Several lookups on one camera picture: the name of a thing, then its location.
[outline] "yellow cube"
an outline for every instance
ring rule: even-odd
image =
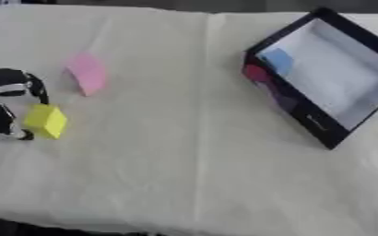
[[[35,104],[26,118],[24,125],[39,135],[57,139],[63,133],[67,118],[56,106]]]

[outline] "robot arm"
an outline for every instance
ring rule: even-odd
[[[27,90],[41,103],[49,104],[47,91],[39,78],[20,70],[0,69],[0,97],[22,96]],[[16,116],[0,102],[0,134],[19,140],[32,140],[34,134],[20,129],[15,120]]]

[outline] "pink arch block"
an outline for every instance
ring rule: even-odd
[[[85,96],[94,94],[106,83],[103,65],[89,53],[77,55],[67,64],[67,69],[74,76]]]

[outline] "table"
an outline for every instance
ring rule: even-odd
[[[170,235],[378,236],[378,113],[328,151],[240,74],[302,13],[0,6],[0,67],[44,79],[59,140],[0,138],[0,218]],[[378,15],[347,15],[378,34]],[[65,72],[97,56],[108,87]],[[6,99],[21,117],[33,98]]]

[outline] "dark floor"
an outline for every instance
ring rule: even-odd
[[[378,13],[378,0],[57,0],[65,5],[150,6],[181,11],[309,11],[327,6],[340,12]]]
[[[27,0],[31,2],[49,0]],[[328,6],[340,12],[378,13],[378,0],[57,0],[64,5],[150,6],[181,11],[204,12],[273,12],[308,11]],[[85,236],[82,231],[43,229],[0,220],[0,236]]]

